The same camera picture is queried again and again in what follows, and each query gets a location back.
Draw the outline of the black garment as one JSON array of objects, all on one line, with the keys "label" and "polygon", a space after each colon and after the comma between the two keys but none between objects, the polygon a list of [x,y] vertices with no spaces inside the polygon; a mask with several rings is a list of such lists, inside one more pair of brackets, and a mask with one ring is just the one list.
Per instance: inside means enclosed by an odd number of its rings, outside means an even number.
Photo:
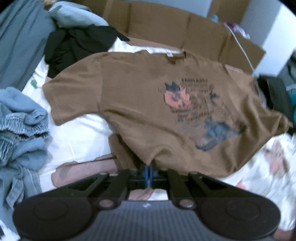
[{"label": "black garment", "polygon": [[107,52],[116,39],[130,41],[110,26],[89,25],[55,30],[50,33],[44,49],[45,62],[49,65],[48,77],[54,78],[87,56]]}]

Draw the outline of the brown printed t-shirt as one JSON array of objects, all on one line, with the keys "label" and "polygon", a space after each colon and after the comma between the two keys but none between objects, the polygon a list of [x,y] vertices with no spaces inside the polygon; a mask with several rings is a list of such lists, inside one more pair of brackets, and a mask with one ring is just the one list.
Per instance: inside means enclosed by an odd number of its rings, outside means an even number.
[{"label": "brown printed t-shirt", "polygon": [[291,126],[262,106],[251,75],[191,53],[93,54],[43,92],[56,125],[99,114],[145,164],[181,174],[228,176]]}]

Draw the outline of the light blue denim garment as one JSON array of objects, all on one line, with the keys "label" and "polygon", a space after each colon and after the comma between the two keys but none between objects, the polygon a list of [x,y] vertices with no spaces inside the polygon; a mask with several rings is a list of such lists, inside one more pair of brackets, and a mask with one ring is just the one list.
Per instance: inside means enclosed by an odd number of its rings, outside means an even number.
[{"label": "light blue denim garment", "polygon": [[48,112],[14,87],[1,89],[1,221],[41,193],[38,171],[47,160]]}]

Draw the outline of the grey blue pillow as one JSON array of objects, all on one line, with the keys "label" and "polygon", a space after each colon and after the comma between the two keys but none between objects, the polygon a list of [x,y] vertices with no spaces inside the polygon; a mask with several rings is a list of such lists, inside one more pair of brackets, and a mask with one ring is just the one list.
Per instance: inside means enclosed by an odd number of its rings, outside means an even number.
[{"label": "grey blue pillow", "polygon": [[13,1],[1,12],[1,89],[23,90],[55,29],[42,1]]}]

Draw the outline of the purple white detergent bag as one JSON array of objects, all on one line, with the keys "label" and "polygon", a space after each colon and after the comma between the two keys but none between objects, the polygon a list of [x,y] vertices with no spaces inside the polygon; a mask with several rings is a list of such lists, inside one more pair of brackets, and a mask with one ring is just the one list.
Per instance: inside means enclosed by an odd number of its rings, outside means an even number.
[{"label": "purple white detergent bag", "polygon": [[224,24],[226,24],[233,32],[239,33],[242,37],[246,39],[250,39],[250,35],[247,32],[245,32],[245,30],[242,27],[240,27],[240,25],[231,22],[225,22]]}]

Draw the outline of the white patterned bed sheet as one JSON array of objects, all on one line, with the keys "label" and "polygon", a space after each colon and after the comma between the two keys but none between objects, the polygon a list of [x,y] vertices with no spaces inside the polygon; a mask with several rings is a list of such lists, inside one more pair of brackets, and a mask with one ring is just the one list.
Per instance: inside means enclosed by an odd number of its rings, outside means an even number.
[{"label": "white patterned bed sheet", "polygon": [[[140,51],[170,57],[191,53],[131,46],[121,40],[115,41],[106,53]],[[20,91],[48,112],[50,135],[46,139],[47,160],[38,171],[41,193],[61,185],[57,172],[70,163],[84,165],[87,161],[111,155],[110,161],[103,162],[105,170],[117,172],[134,168],[137,163],[131,159],[130,154],[135,153],[123,142],[114,126],[101,115],[84,114],[62,125],[54,123],[51,106],[43,92],[43,85],[50,80],[52,78],[46,75],[39,81],[39,89],[28,84]],[[271,199],[281,211],[280,229],[291,230],[295,225],[295,139],[289,137],[287,132],[273,136],[238,171],[215,178]]]}]

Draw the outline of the grey neck pillow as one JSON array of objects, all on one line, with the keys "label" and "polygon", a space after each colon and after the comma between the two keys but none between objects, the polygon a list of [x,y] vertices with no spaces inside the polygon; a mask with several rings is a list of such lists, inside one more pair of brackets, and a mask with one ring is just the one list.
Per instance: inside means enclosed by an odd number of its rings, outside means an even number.
[{"label": "grey neck pillow", "polygon": [[90,8],[69,1],[55,2],[48,12],[62,28],[109,26],[104,18],[93,13]]}]

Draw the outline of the light blue bottle cap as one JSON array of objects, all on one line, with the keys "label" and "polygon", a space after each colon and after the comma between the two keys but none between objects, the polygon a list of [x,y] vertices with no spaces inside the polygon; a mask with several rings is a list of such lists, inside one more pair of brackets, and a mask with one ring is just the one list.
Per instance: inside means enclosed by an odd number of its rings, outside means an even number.
[{"label": "light blue bottle cap", "polygon": [[211,15],[209,19],[212,20],[213,22],[217,22],[217,23],[219,22],[219,17],[217,15]]}]

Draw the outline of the black storage bag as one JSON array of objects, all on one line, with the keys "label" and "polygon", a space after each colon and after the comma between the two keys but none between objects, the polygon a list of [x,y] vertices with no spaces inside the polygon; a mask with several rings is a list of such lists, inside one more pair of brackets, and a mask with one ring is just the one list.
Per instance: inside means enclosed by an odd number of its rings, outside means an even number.
[{"label": "black storage bag", "polygon": [[284,114],[293,124],[293,127],[289,128],[287,132],[292,136],[295,133],[295,107],[283,80],[274,76],[260,75],[257,78],[257,83],[265,96],[267,107]]}]

